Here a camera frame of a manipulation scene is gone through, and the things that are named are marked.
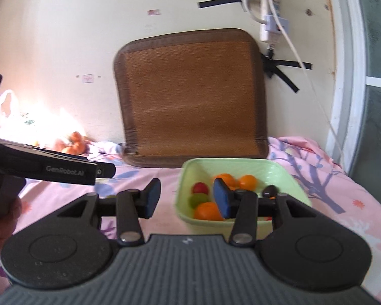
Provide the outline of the left hand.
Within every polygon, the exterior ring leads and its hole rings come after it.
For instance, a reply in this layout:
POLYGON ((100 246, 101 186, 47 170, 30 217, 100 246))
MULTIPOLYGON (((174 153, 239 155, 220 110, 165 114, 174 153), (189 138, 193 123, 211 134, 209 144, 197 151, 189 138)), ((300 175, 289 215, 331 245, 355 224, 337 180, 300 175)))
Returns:
POLYGON ((11 237, 16 229, 18 219, 22 213, 22 202, 17 197, 10 208, 10 211, 6 216, 0 218, 0 251, 5 241, 11 237))

